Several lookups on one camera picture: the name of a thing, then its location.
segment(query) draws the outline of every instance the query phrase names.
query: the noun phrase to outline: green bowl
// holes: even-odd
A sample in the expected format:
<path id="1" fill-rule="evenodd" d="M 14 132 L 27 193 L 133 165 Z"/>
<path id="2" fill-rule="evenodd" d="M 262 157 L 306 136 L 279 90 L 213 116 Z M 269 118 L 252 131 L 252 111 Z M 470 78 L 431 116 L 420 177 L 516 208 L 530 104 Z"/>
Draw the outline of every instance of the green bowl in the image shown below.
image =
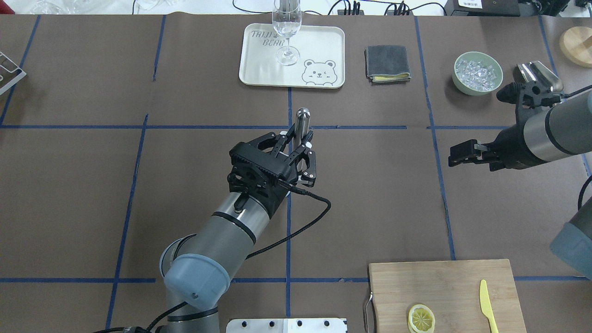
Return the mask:
<path id="1" fill-rule="evenodd" d="M 494 88 L 489 90 L 489 91 L 479 91 L 479 90 L 474 90 L 469 88 L 468 86 L 466 86 L 464 83 L 461 82 L 461 80 L 458 78 L 458 76 L 456 75 L 456 64 L 458 62 L 460 62 L 461 60 L 466 60 L 466 61 L 480 61 L 483 63 L 483 65 L 485 67 L 487 66 L 492 66 L 493 69 L 496 71 L 496 75 L 497 78 L 494 81 Z M 486 95 L 489 94 L 490 92 L 496 90 L 497 88 L 500 87 L 501 82 L 504 80 L 504 73 L 501 71 L 501 66 L 499 63 L 497 63 L 497 61 L 495 59 L 493 59 L 492 57 L 488 56 L 485 53 L 481 53 L 481 52 L 476 52 L 476 51 L 471 51 L 471 52 L 466 52 L 461 54 L 458 58 L 456 58 L 456 61 L 454 61 L 454 65 L 452 67 L 452 81 L 454 82 L 454 85 L 462 92 L 464 92 L 467 95 L 471 95 L 471 96 L 481 96 L 481 95 Z"/>

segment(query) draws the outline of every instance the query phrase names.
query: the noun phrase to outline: wooden cutting board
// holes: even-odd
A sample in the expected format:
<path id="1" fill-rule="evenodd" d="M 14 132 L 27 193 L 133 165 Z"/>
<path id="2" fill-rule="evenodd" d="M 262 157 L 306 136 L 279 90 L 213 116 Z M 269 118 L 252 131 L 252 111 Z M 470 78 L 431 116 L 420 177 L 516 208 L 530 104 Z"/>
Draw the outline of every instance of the wooden cutting board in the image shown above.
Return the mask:
<path id="1" fill-rule="evenodd" d="M 467 260 L 370 264 L 377 333 L 409 332 L 407 313 L 425 304 L 436 317 L 434 333 L 488 333 L 479 285 L 487 281 L 500 333 L 526 333 L 510 261 Z"/>

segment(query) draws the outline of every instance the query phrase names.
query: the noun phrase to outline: yellow knife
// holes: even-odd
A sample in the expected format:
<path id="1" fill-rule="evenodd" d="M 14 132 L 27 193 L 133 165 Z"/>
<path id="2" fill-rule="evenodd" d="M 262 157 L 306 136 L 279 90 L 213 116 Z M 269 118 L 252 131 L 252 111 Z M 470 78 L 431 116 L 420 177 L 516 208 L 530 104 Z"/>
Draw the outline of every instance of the yellow knife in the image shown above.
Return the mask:
<path id="1" fill-rule="evenodd" d="M 481 280 L 481 287 L 479 288 L 479 300 L 481 301 L 481 312 L 489 320 L 489 327 L 491 333 L 498 333 L 496 319 L 493 318 L 493 309 L 491 308 L 491 301 L 489 300 L 489 292 L 487 291 L 487 282 Z"/>

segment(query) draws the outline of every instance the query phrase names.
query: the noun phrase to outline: red object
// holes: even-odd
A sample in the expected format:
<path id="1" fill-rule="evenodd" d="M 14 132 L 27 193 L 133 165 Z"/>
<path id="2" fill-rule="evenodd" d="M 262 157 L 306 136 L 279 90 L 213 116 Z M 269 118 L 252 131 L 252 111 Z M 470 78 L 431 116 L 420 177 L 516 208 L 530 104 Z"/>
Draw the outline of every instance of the red object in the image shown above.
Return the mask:
<path id="1" fill-rule="evenodd" d="M 0 14 L 14 14 L 12 8 L 10 8 L 4 0 L 0 0 Z"/>

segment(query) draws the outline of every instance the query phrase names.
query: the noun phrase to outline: blue joint cap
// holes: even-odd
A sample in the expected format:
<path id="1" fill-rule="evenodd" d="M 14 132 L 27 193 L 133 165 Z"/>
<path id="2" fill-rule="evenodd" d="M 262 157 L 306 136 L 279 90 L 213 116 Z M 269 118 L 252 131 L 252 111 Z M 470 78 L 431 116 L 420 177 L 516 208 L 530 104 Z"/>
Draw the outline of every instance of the blue joint cap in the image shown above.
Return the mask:
<path id="1" fill-rule="evenodd" d="M 209 310 L 230 287 L 230 276 L 211 258 L 184 254 L 175 259 L 166 273 L 165 285 L 195 308 Z"/>
<path id="2" fill-rule="evenodd" d="M 578 227 L 567 222 L 551 242 L 551 252 L 592 280 L 592 239 Z"/>

